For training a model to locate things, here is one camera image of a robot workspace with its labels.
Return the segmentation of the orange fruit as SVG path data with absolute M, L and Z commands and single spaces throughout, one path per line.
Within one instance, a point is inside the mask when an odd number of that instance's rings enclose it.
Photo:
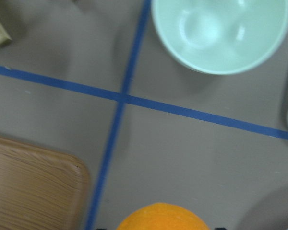
M 168 203 L 145 206 L 125 218 L 118 230 L 208 230 L 207 224 L 193 212 Z

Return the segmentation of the brown wooden cutting board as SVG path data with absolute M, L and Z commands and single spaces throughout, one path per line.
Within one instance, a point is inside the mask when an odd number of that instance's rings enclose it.
M 76 230 L 89 187 L 79 158 L 0 137 L 0 230 Z

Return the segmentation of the mint green bowl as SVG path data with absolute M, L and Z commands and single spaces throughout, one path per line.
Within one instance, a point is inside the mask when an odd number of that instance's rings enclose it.
M 151 14 L 170 56 L 206 74 L 263 64 L 288 32 L 288 0 L 154 0 Z

